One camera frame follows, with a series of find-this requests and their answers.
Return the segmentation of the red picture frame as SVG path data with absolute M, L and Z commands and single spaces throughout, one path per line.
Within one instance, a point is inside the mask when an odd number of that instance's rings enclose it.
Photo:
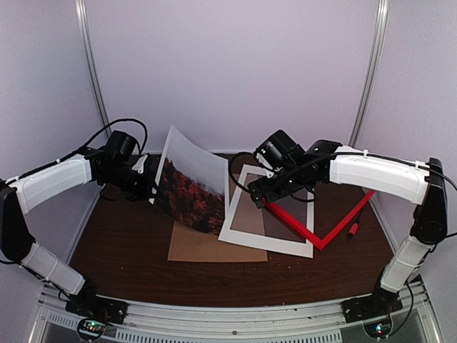
M 317 248 L 319 251 L 322 251 L 326 246 L 330 244 L 349 224 L 353 224 L 354 219 L 356 218 L 359 212 L 363 213 L 363 209 L 371 200 L 372 196 L 376 193 L 374 190 L 370 190 L 362 200 L 357 203 L 357 205 L 323 238 L 319 238 L 313 232 L 311 232 L 307 227 L 298 222 L 293 216 L 287 213 L 277 204 L 268 204 L 266 201 L 264 205 L 266 208 L 270 209 L 277 217 L 285 221 L 291 228 L 295 229 L 302 237 Z

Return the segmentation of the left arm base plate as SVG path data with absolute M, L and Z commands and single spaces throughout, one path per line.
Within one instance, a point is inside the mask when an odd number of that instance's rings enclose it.
M 76 305 L 68 301 L 65 306 L 67 312 L 96 319 L 110 324 L 123 324 L 127 314 L 126 302 L 103 297 L 97 297 L 94 306 Z

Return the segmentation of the red handled screwdriver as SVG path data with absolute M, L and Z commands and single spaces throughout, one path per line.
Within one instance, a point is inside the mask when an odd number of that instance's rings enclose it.
M 351 225 L 351 228 L 349 229 L 348 231 L 348 236 L 349 237 L 354 237 L 358 231 L 358 228 L 359 228 L 359 223 L 360 223 L 360 220 L 361 220 L 361 215 L 362 215 L 362 212 L 359 212 L 356 216 L 356 218 L 354 219 L 353 221 L 353 224 Z

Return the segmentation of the white mat board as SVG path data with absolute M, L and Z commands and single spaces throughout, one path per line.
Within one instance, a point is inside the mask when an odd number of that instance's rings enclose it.
M 244 164 L 238 182 L 244 186 L 266 176 L 266 171 L 258 166 Z M 226 212 L 226 218 L 219 234 L 219 240 L 245 247 L 278 252 L 298 257 L 313 258 L 314 247 L 306 243 L 290 242 L 264 236 L 263 216 L 249 194 L 234 185 L 232 198 Z M 314 231 L 314 203 L 307 203 L 307 227 Z

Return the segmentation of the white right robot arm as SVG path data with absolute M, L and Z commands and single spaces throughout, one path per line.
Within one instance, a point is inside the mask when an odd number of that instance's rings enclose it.
M 279 129 L 253 153 L 268 174 L 248 185 L 258 208 L 317 183 L 348 184 L 394 195 L 416 205 L 413 225 L 366 300 L 372 315 L 383 314 L 427 254 L 448 235 L 447 194 L 442 163 L 406 161 L 320 139 L 303 149 Z

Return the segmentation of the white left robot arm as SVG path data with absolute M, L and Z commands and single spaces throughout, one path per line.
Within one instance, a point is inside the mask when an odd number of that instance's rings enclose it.
M 137 143 L 126 132 L 114 131 L 98 149 L 84 144 L 61 159 L 1 181 L 1 253 L 8 264 L 53 284 L 87 317 L 96 317 L 103 309 L 95 284 L 40 245 L 25 216 L 55 196 L 91 182 L 118 187 L 133 202 L 152 199 L 158 186 L 150 155 L 140 153 L 135 164 L 130 162 Z

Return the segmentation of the photo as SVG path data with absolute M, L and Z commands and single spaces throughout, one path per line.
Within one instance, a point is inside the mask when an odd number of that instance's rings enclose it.
M 212 154 L 171 126 L 150 202 L 179 224 L 219 235 L 229 207 L 228 159 Z

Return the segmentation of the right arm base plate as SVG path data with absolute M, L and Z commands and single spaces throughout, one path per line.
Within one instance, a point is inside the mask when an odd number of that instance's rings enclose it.
M 366 321 L 376 317 L 386 317 L 392 312 L 403 309 L 402 301 L 397 298 L 391 301 L 374 295 L 356 297 L 341 303 L 346 323 Z

